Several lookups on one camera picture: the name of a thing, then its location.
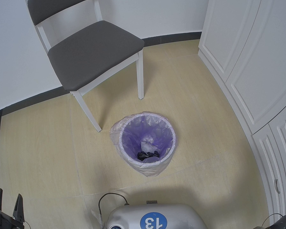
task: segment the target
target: cabinet handle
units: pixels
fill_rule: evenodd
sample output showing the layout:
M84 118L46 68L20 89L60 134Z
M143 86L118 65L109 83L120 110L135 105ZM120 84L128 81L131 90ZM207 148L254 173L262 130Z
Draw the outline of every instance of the cabinet handle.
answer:
M275 188L276 188L278 194L280 194L281 192L278 190L278 179L275 179Z

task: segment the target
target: black baseboard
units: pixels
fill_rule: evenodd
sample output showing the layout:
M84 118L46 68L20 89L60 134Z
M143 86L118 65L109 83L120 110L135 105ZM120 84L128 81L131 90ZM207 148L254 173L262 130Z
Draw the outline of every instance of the black baseboard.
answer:
M179 41L187 41L187 40L195 40L200 39L201 32L189 32L189 33L179 33L179 34L171 34L171 35L164 35L164 36L154 36L143 38L145 42L145 47L168 43L168 42L179 42ZM49 100L54 97L59 97L65 94L68 94L68 91L61 86L47 92L35 95L33 97L29 97L25 100L12 104L10 106L5 107L4 109L0 110L0 124L1 124L1 117L7 115L9 113L15 112L19 109L23 109L25 107Z
M188 33L179 33L179 34L171 34L164 36L154 36L143 38L145 42L145 47L169 43L169 42L179 42L179 41L187 41L187 40L196 40L200 39L201 31L199 32L188 32Z

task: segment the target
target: chair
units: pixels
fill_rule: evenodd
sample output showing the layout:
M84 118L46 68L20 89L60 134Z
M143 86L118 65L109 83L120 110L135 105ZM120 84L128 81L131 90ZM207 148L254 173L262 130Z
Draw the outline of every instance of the chair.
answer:
M98 132L102 129L82 96L136 61L139 99L144 97L144 41L102 20L99 0L93 0L97 22L51 47L43 29L50 16L85 0L28 0L34 25L40 32L52 67L66 91L76 98Z

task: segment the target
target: gray seat cushion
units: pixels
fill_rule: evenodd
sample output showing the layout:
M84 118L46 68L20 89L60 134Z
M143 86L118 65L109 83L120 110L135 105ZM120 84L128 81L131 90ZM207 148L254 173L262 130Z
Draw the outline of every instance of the gray seat cushion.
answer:
M144 47L144 41L107 21L74 33L48 52L67 91L77 91Z

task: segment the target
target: plastic bag liner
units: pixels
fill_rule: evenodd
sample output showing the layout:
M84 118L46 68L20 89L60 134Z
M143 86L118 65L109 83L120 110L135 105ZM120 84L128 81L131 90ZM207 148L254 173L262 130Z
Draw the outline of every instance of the plastic bag liner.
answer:
M168 166L176 149L176 134L168 119L151 112L124 117L112 126L110 138L119 155L147 177L159 175ZM157 150L160 157L139 160L141 142Z

